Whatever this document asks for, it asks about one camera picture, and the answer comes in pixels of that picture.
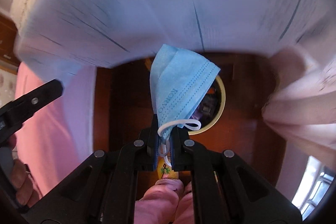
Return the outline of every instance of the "silver screw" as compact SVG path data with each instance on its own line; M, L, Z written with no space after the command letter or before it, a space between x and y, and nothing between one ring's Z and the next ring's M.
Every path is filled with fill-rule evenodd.
M134 141L134 146L136 146L136 147L141 147L141 146L143 146L144 145L144 142L143 142L143 140L136 140L136 141Z
M194 146L195 142L193 140L185 140L184 145L185 146Z
M31 99L31 103L33 104L33 105L36 105L37 103L39 102L39 98L33 98L33 99Z
M232 150L225 150L224 156L227 158L232 158L235 155L235 153Z
M97 151L95 151L94 156L96 158L101 158L104 154L105 154L105 152L103 150L97 150Z

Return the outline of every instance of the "human hand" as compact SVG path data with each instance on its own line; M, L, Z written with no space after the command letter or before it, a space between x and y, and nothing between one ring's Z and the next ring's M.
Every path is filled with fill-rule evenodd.
M14 148L16 145L15 135L12 135L8 142ZM21 205L31 207L40 199L37 191L33 188L28 172L26 172L26 166L19 159L14 160L11 183L16 187L16 199Z

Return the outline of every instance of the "person's leg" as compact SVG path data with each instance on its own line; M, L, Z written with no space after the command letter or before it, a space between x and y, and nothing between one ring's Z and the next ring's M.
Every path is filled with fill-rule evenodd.
M178 179L160 179L135 202L134 224L168 224L176 212L184 186Z
M178 203L174 224L194 224L194 205L191 182L185 187L183 198Z

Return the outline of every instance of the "white ear loop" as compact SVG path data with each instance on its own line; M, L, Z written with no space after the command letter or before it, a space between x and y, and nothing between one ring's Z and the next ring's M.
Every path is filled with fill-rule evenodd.
M192 127L190 125L187 125L187 123L192 123L192 124L196 124L196 127ZM167 122L165 124L163 124L162 126L159 127L159 129L157 130L157 133L160 137L162 137L162 131L165 130L168 127L171 126L176 126L178 124L182 124L184 125L186 128L190 129L190 130L199 130L201 128L201 122L199 120L195 120L195 119L181 119L181 120L176 120L176 121L171 121L171 122ZM162 148L162 152L159 150L159 156L163 157L163 159L165 160L165 163L171 167L171 163L168 160L167 154L170 151L170 140L169 137L166 140L166 144L161 143L161 148Z

